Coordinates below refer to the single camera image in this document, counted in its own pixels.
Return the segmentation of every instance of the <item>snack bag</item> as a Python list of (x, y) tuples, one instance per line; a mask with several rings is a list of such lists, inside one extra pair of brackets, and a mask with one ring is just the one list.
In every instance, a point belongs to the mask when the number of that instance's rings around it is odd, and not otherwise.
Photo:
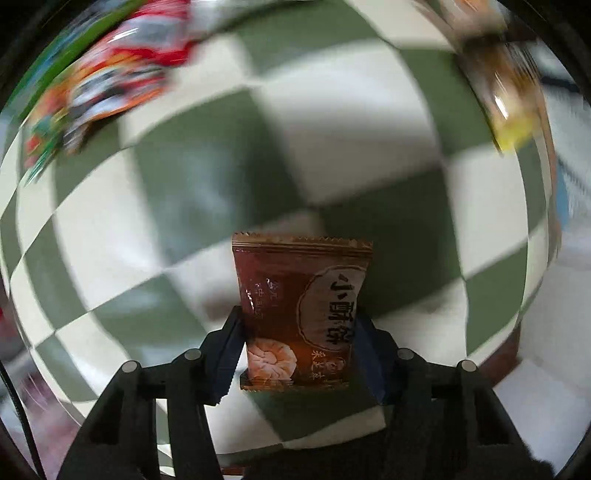
[(512, 44), (466, 50), (460, 61), (484, 106), (500, 150), (519, 147), (540, 126), (537, 72), (527, 53)]
[(49, 165), (66, 129), (67, 92), (71, 68), (60, 73), (41, 95), (24, 128), (26, 137), (24, 167), (28, 170), (26, 182), (36, 179)]
[(142, 3), (144, 0), (93, 1), (41, 52), (12, 91), (6, 107), (24, 120), (64, 69)]
[(414, 0), (414, 5), (453, 44), (507, 28), (495, 0)]
[(108, 35), (113, 52), (137, 55), (160, 65), (189, 57), (189, 0), (149, 0)]
[(344, 386), (372, 244), (236, 233), (248, 335), (246, 390)]
[(91, 122), (129, 110), (164, 91), (164, 68), (127, 52), (115, 54), (107, 35), (73, 66), (64, 146), (80, 148)]

